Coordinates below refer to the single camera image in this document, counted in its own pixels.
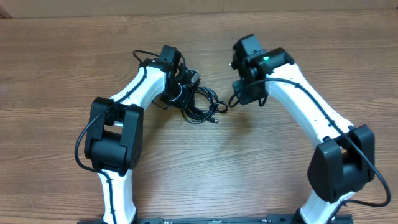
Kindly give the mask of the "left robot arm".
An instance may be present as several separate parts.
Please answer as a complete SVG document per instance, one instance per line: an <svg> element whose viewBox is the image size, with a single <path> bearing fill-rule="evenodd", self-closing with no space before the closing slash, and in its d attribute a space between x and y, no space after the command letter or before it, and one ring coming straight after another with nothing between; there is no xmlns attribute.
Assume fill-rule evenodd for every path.
<svg viewBox="0 0 398 224"><path fill-rule="evenodd" d="M98 223L134 223L132 172L142 152L144 112L159 96L167 104L185 109L188 85L201 76L186 68L180 51L165 45L153 59L139 62L136 77L111 98L97 97L83 130L84 154L101 180L104 214Z"/></svg>

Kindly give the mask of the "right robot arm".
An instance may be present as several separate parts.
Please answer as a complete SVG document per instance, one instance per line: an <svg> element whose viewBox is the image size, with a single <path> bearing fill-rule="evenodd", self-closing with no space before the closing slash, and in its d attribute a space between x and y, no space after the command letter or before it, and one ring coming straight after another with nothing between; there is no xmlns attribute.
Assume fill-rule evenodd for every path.
<svg viewBox="0 0 398 224"><path fill-rule="evenodd" d="M241 105L268 97L277 99L304 130L315 148L307 177L308 200L288 223L350 223L338 210L375 178L375 138L366 125L356 127L339 115L305 79L283 48L266 51L258 38L247 35L233 45L231 66L239 73L232 97Z"/></svg>

